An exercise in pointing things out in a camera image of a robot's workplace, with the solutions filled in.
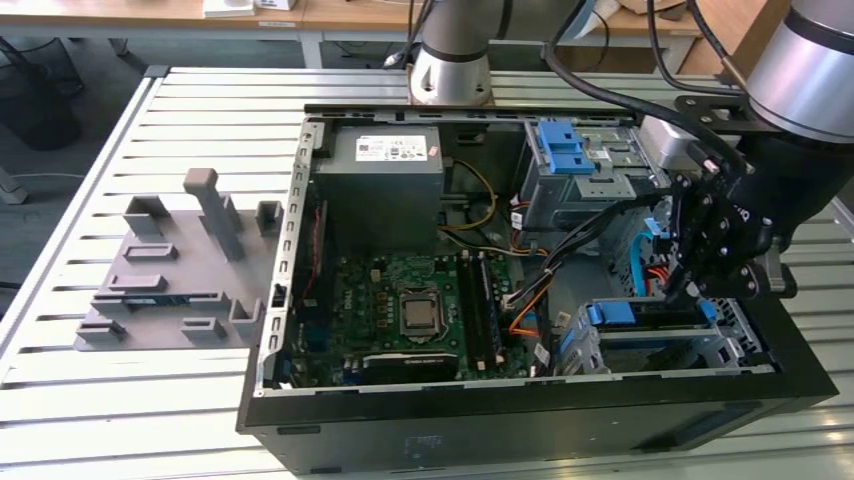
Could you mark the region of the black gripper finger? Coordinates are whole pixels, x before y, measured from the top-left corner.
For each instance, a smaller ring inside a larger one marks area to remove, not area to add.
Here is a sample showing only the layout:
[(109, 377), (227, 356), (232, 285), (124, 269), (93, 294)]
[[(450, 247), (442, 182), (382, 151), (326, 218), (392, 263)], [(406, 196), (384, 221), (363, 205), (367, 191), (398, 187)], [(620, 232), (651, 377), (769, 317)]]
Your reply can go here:
[(672, 185), (670, 231), (675, 245), (674, 266), (666, 287), (666, 302), (682, 305), (701, 294), (729, 293), (725, 283), (731, 276), (731, 262), (725, 240), (731, 221), (725, 212), (727, 176), (705, 173), (693, 178), (685, 174)]
[(758, 298), (765, 293), (765, 270), (754, 260), (747, 260), (727, 272), (701, 275), (697, 286), (709, 298)]

